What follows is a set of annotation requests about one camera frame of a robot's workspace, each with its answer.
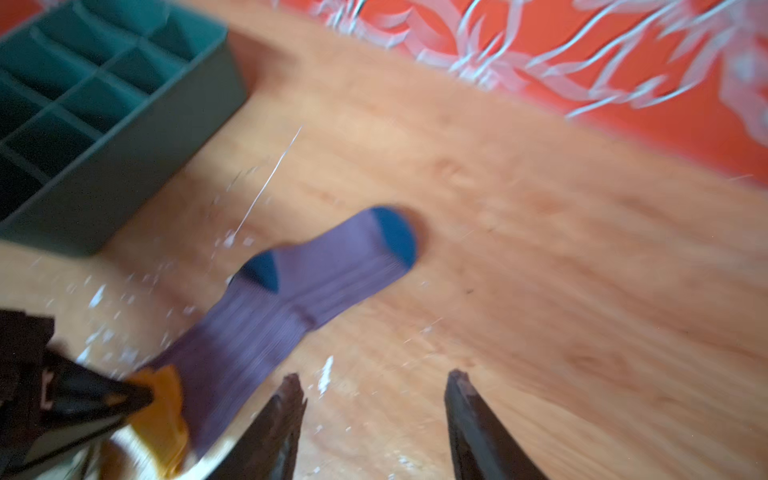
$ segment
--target sock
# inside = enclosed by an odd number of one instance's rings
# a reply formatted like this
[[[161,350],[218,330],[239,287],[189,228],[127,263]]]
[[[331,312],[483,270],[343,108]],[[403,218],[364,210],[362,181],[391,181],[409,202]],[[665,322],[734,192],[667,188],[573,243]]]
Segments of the sock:
[[[198,457],[306,333],[405,275],[415,261],[411,227],[388,207],[248,260],[206,316],[150,362],[178,370]]]
[[[152,403],[128,417],[128,423],[152,453],[160,477],[173,478],[180,473],[189,444],[187,424],[181,416],[179,375],[173,366],[156,372],[142,369],[128,382],[152,388]]]

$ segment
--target purple sock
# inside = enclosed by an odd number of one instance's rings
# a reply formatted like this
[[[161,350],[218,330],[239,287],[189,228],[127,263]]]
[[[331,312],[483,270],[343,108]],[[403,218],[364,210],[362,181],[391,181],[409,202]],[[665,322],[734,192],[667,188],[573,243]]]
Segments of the purple sock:
[[[248,260],[208,314],[148,364],[176,366],[198,456],[307,332],[405,275],[415,260],[411,227],[388,207]]]

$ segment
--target wooden surface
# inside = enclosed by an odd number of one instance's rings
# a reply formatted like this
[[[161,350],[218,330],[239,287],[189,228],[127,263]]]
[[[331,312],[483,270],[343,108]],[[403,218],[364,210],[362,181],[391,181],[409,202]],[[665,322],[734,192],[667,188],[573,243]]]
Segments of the wooden surface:
[[[253,97],[98,256],[0,245],[3,306],[129,372],[250,256],[396,204],[419,220],[415,269],[306,337],[222,444],[298,372],[296,478],[451,478],[460,368],[553,479],[768,477],[764,192],[256,2],[190,3],[241,32]]]

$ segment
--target storage box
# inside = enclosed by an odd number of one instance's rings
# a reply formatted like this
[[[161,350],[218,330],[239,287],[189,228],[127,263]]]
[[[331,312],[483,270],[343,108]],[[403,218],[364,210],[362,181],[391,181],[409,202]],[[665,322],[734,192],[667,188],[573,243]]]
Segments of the storage box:
[[[0,39],[0,238],[96,252],[238,109],[227,29],[74,0]]]

